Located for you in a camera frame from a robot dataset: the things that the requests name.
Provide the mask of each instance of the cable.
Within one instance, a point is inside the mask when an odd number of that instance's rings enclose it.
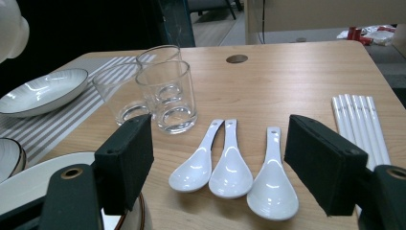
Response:
[[[265,44],[265,0],[263,0],[262,4],[262,39],[260,39],[259,33],[258,39],[261,44]]]

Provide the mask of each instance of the chair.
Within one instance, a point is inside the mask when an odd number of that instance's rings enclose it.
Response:
[[[204,11],[228,8],[234,20],[237,19],[229,0],[188,0],[188,5],[190,12],[198,12],[199,15]]]

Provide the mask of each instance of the table hole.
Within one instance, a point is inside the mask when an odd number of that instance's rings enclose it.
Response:
[[[226,61],[232,64],[239,64],[246,61],[247,59],[248,57],[245,55],[234,55],[227,57]]]
[[[296,38],[296,42],[306,42],[307,39],[305,37],[298,37]]]

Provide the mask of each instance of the spoon handle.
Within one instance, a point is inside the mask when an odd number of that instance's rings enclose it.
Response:
[[[276,160],[280,164],[281,161],[281,128],[277,126],[269,126],[266,129],[266,155],[265,164],[270,160]]]
[[[215,119],[210,124],[209,128],[207,129],[206,135],[204,136],[202,142],[200,143],[200,148],[206,147],[210,148],[213,143],[213,139],[215,134],[217,133],[218,129],[220,128],[221,124],[223,124],[224,120]]]
[[[224,149],[228,147],[238,148],[237,145],[237,119],[226,120],[226,137],[224,141]]]

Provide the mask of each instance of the dark background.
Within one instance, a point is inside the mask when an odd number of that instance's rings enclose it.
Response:
[[[174,29],[180,25],[173,23],[172,15],[164,21],[164,13],[175,13],[182,16],[184,25],[180,26],[191,30],[184,12],[185,2],[17,0],[22,16],[29,23],[30,37],[19,57],[0,63],[0,97],[89,52],[142,50],[176,42],[183,47],[194,46],[193,37],[187,36],[186,42],[184,39],[179,43],[179,38],[173,41],[173,36],[168,36],[172,25]]]

